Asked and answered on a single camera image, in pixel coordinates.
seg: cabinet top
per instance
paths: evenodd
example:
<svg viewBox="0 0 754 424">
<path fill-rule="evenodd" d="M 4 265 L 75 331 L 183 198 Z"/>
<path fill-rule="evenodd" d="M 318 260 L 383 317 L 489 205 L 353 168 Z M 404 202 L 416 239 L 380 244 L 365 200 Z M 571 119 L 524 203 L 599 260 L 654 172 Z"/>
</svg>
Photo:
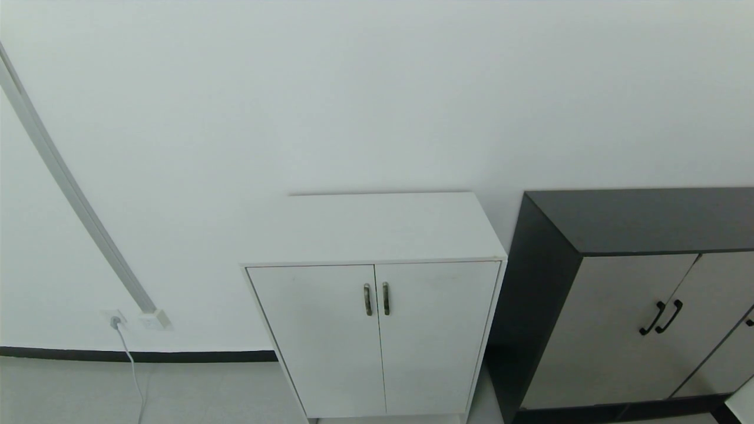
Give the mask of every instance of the cabinet top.
<svg viewBox="0 0 754 424">
<path fill-rule="evenodd" d="M 754 250 L 754 188 L 526 192 L 586 256 Z"/>
<path fill-rule="evenodd" d="M 507 259 L 470 192 L 292 196 L 253 220 L 246 266 Z"/>
</svg>

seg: white cable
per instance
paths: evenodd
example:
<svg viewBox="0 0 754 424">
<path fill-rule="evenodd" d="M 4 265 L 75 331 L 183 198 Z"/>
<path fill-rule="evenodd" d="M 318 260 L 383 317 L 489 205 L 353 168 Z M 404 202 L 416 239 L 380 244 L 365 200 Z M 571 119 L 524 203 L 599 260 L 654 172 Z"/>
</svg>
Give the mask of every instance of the white cable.
<svg viewBox="0 0 754 424">
<path fill-rule="evenodd" d="M 123 349 L 126 350 L 126 355 L 128 355 L 128 359 L 131 361 L 131 373 L 133 374 L 133 384 L 136 386 L 136 390 L 139 392 L 139 397 L 142 400 L 142 406 L 141 409 L 139 409 L 139 419 L 136 421 L 136 424 L 141 424 L 142 416 L 144 415 L 144 407 L 146 406 L 146 400 L 144 399 L 144 395 L 142 395 L 141 389 L 139 388 L 139 382 L 136 380 L 136 364 L 133 362 L 133 357 L 131 356 L 131 352 L 128 351 L 128 346 L 126 346 L 126 340 L 123 338 L 123 333 L 121 333 L 121 329 L 118 328 L 118 324 L 121 323 L 121 319 L 118 317 L 112 317 L 110 321 L 110 325 L 115 328 L 115 331 L 118 332 L 118 335 L 121 337 L 121 343 L 123 343 Z"/>
</svg>

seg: white wall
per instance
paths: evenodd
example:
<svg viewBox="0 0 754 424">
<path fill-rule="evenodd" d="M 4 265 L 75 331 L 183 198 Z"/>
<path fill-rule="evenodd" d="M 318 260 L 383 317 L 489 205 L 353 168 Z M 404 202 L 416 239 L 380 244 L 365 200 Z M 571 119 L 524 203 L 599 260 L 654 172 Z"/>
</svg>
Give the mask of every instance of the white wall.
<svg viewBox="0 0 754 424">
<path fill-rule="evenodd" d="M 472 189 L 508 246 L 524 189 L 754 184 L 754 3 L 2 3 L 2 41 L 172 333 L 270 349 L 237 267 L 266 199 Z M 2 344 L 118 349 L 136 307 L 11 109 Z"/>
<path fill-rule="evenodd" d="M 754 424 L 754 379 L 750 379 L 725 403 L 741 424 Z"/>
</svg>

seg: gray floor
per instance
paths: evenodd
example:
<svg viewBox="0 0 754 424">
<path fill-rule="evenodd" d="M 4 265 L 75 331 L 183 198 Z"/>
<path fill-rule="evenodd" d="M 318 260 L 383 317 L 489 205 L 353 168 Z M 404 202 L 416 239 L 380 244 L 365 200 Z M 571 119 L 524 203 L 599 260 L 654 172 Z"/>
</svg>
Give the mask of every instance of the gray floor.
<svg viewBox="0 0 754 424">
<path fill-rule="evenodd" d="M 277 363 L 137 364 L 147 392 L 143 424 L 303 422 Z M 470 424 L 502 424 L 483 373 Z M 2 424 L 134 424 L 139 396 L 130 364 L 0 358 Z M 411 417 L 401 424 L 439 424 Z M 378 424 L 375 419 L 328 419 L 322 424 Z M 652 424 L 716 424 L 710 415 Z"/>
</svg>

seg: electrical outlet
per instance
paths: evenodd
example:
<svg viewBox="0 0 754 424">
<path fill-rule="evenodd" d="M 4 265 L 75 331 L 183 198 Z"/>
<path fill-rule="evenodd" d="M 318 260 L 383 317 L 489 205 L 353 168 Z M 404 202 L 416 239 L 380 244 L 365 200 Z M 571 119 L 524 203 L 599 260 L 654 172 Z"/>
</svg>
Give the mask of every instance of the electrical outlet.
<svg viewBox="0 0 754 424">
<path fill-rule="evenodd" d="M 167 315 L 165 315 L 165 311 L 163 311 L 162 309 L 158 309 L 152 314 L 139 315 L 139 321 L 144 324 L 144 328 L 146 328 L 147 330 L 173 329 L 173 327 L 170 325 L 170 320 L 167 319 Z"/>
<path fill-rule="evenodd" d="M 121 314 L 121 311 L 118 311 L 117 309 L 103 309 L 100 311 L 100 315 L 107 320 L 108 325 L 110 325 L 110 319 L 112 317 L 118 317 L 121 319 L 121 324 L 126 324 L 126 318 Z"/>
</svg>

